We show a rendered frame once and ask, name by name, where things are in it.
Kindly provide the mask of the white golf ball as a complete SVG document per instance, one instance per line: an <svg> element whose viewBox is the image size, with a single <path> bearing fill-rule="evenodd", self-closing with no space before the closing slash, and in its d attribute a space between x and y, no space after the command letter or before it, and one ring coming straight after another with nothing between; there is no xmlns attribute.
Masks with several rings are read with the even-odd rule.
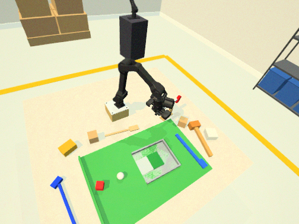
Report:
<svg viewBox="0 0 299 224"><path fill-rule="evenodd" d="M117 175L117 178L119 180L122 180L124 178L124 174L122 172L119 172L118 175Z"/></svg>

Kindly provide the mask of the red block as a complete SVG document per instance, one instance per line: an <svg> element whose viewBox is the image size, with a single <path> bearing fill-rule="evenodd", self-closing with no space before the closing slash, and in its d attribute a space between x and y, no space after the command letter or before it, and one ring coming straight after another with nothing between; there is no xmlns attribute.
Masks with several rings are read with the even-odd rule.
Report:
<svg viewBox="0 0 299 224"><path fill-rule="evenodd" d="M104 181L96 181L96 191L103 191Z"/></svg>

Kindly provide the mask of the green flat mat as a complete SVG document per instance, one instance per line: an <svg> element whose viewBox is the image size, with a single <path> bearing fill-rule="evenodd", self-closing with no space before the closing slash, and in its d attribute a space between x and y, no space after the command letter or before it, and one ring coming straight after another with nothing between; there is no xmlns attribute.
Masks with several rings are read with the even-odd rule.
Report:
<svg viewBox="0 0 299 224"><path fill-rule="evenodd" d="M203 169L176 134L208 164L172 119L81 157L104 224L135 224L212 170L210 164ZM161 139L181 166L146 184L131 152ZM96 181L104 181L103 191L96 191Z"/></svg>

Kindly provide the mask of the orange mallet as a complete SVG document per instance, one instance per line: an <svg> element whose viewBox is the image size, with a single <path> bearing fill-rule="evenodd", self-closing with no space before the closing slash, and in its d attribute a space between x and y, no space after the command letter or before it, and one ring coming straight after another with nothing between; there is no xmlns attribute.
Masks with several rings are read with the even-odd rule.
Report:
<svg viewBox="0 0 299 224"><path fill-rule="evenodd" d="M200 143L202 144L204 150L206 151L208 157L212 157L213 153L211 152L209 146L205 142L205 139L203 138L203 136L200 133L199 128L201 127L201 124L200 124L199 120L190 121L189 124L188 124L188 127L189 127L190 130L195 130L195 132L198 136L198 139L199 139Z"/></svg>

